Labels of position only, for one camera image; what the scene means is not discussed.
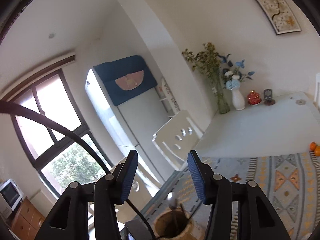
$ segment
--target ceiling light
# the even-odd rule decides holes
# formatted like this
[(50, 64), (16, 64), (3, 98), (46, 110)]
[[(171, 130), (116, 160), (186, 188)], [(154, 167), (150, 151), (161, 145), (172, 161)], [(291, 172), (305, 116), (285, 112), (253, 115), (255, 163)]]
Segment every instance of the ceiling light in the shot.
[(54, 38), (55, 36), (56, 36), (55, 33), (50, 33), (50, 34), (49, 34), (49, 39), (52, 39), (52, 38)]

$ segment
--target red lid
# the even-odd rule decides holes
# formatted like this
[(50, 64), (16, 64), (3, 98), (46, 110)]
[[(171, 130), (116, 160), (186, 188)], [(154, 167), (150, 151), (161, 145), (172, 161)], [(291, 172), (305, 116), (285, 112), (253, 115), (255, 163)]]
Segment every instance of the red lid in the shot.
[(248, 99), (254, 99), (254, 98), (258, 98), (260, 96), (259, 93), (257, 93), (256, 91), (252, 90), (250, 91), (249, 95), (247, 95)]

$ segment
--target cabinet drawer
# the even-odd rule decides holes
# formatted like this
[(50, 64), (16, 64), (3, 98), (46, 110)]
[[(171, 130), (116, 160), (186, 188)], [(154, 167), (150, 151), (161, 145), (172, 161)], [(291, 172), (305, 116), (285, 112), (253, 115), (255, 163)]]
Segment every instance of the cabinet drawer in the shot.
[(35, 207), (31, 204), (28, 199), (25, 199), (21, 204), (20, 214), (29, 222), (31, 223), (33, 213), (35, 212)]
[(41, 227), (43, 221), (44, 221), (43, 216), (40, 214), (40, 212), (39, 212), (38, 210), (35, 210), (35, 212), (33, 213), (31, 225), (32, 225), (36, 230), (39, 230), (39, 228)]
[(30, 224), (23, 218), (22, 215), (18, 215), (17, 221), (12, 229), (12, 232), (16, 234), (21, 240), (28, 240)]
[(30, 227), (28, 240), (34, 240), (36, 238), (37, 233), (38, 233), (37, 230), (35, 230), (33, 227)]

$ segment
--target red jar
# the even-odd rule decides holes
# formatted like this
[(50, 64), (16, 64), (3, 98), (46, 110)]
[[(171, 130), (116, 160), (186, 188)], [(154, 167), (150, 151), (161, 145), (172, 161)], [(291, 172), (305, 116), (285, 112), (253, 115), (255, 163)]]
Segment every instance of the red jar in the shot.
[(260, 94), (255, 92), (254, 90), (247, 95), (248, 104), (249, 105), (257, 105), (261, 103), (262, 99), (260, 98)]

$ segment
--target microwave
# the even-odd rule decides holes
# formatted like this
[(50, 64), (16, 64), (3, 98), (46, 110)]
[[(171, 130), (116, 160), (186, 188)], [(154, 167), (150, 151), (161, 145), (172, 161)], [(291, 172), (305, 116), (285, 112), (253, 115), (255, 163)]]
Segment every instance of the microwave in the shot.
[(12, 179), (0, 186), (0, 212), (8, 218), (22, 200), (23, 193)]

